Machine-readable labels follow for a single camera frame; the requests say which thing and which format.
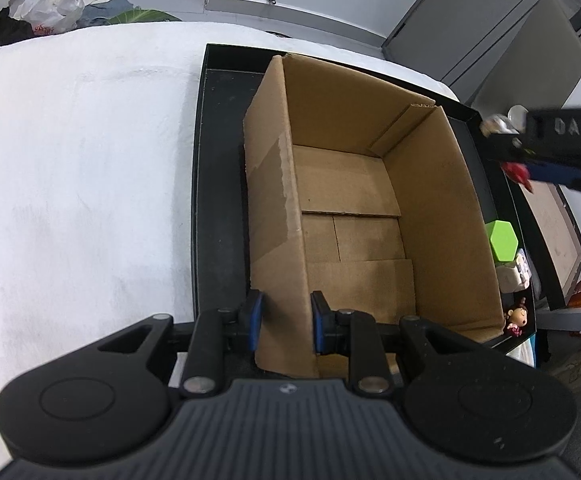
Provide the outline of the white plastic bag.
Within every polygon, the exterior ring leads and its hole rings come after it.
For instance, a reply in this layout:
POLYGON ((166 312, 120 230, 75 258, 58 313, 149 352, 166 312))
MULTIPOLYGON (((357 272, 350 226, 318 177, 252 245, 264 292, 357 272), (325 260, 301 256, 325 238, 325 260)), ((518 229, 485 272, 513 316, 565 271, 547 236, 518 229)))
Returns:
POLYGON ((70 32, 77 27, 87 6, 110 0, 24 0, 10 16, 28 23, 36 36, 70 32))

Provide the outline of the blue red figurine keychain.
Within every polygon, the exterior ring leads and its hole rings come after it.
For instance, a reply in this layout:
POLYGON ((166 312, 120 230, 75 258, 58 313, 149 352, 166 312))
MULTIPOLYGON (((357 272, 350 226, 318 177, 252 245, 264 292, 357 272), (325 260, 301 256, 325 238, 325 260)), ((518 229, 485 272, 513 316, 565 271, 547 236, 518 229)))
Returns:
POLYGON ((481 122, 481 133, 489 140, 491 155, 499 162, 505 175, 532 193, 530 173, 523 163, 522 134, 526 130, 526 116, 525 107, 514 105, 506 115, 486 117, 481 122))

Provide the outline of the green cartoon cushion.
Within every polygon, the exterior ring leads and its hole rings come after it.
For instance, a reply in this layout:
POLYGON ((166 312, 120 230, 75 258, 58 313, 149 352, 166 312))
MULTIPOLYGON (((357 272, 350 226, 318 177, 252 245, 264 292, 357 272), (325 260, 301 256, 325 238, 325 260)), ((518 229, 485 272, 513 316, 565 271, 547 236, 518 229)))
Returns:
POLYGON ((107 21, 108 25, 179 22, 176 16, 159 10, 134 8, 124 11, 107 21))

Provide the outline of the black shallow tray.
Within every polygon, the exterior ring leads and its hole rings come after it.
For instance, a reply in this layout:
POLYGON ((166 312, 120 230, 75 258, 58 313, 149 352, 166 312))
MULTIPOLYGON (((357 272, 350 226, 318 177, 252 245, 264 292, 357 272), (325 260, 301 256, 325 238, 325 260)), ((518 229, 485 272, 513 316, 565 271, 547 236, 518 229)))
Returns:
MULTIPOLYGON (((250 282, 248 192, 243 121, 272 58, 295 54, 244 47, 210 46, 202 62, 194 158, 193 255, 199 311, 233 307, 255 289, 250 282)), ((417 84, 343 64, 358 72, 428 96, 446 111, 481 205, 485 225, 515 222, 517 211, 502 172, 481 155, 477 114, 469 107, 417 84)), ((500 292, 503 316, 528 292, 500 292)), ((502 334, 485 341, 507 352, 521 337, 502 334)))

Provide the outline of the white purple cube toy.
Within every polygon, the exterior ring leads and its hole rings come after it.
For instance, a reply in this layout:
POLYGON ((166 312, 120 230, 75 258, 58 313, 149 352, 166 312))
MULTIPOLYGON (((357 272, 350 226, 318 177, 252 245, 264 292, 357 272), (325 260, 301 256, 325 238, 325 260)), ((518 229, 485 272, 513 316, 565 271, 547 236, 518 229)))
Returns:
POLYGON ((498 264, 496 274, 500 292, 503 294, 525 290, 533 277, 525 250, 519 248, 513 261, 498 264))

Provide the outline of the grey door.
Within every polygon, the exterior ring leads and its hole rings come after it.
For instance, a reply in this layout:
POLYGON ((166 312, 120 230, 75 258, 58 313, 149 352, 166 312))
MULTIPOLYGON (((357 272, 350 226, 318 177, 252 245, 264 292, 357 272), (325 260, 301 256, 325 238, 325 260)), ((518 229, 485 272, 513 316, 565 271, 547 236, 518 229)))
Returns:
MULTIPOLYGON (((466 102, 539 0, 417 0, 384 42, 387 60, 443 82, 466 102)), ((557 0, 567 18, 581 0, 557 0)), ((576 35, 581 40, 581 27, 576 35)))

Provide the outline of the brown cardboard box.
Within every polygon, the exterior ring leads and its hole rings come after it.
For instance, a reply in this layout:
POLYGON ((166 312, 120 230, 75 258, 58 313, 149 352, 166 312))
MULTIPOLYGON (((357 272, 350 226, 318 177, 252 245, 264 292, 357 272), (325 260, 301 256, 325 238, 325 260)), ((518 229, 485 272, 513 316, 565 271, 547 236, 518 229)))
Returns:
POLYGON ((381 323, 420 315, 477 342, 504 316, 481 205, 446 111, 385 80, 272 58, 243 121, 250 282, 266 295, 256 363, 337 377, 312 292, 381 323))

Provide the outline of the white table cloth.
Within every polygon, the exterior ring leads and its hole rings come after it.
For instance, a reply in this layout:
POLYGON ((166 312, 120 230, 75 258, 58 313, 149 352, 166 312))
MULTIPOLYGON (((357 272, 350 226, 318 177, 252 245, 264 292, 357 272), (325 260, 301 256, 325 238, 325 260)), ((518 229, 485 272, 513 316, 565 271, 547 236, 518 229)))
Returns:
MULTIPOLYGON (((311 55, 450 94, 399 64, 235 24, 100 26, 0 48, 0 390, 153 313, 191 318, 208 44, 311 55)), ((0 438, 0 469, 7 460, 0 438)))

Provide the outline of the green hexagonal box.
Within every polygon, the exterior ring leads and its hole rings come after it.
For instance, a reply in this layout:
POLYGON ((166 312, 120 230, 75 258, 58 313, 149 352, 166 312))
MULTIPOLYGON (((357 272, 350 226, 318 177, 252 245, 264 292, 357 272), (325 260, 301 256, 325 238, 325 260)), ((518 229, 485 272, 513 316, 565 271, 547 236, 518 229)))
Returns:
POLYGON ((496 263, 508 263, 515 259, 519 240, 510 222, 493 220, 485 225, 488 242, 496 263))

